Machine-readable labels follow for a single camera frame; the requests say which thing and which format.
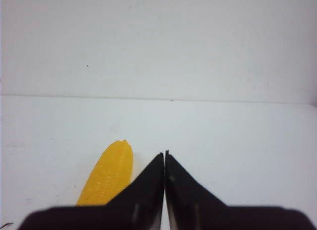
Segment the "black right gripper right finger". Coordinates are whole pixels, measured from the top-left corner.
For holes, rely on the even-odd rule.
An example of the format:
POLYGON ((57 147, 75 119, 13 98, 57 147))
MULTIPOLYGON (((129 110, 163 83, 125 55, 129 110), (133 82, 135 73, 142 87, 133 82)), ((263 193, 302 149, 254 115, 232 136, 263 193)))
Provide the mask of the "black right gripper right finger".
POLYGON ((165 194, 172 230, 314 230, 302 212, 278 206, 229 206, 165 153, 165 194))

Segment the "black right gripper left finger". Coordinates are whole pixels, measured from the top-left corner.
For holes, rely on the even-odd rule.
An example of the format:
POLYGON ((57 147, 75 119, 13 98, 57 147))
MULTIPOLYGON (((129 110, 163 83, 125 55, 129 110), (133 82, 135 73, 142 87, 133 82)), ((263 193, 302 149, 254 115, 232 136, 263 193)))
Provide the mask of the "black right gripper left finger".
POLYGON ((21 230, 159 230, 164 195, 160 153, 106 205, 54 207, 30 214, 21 230))

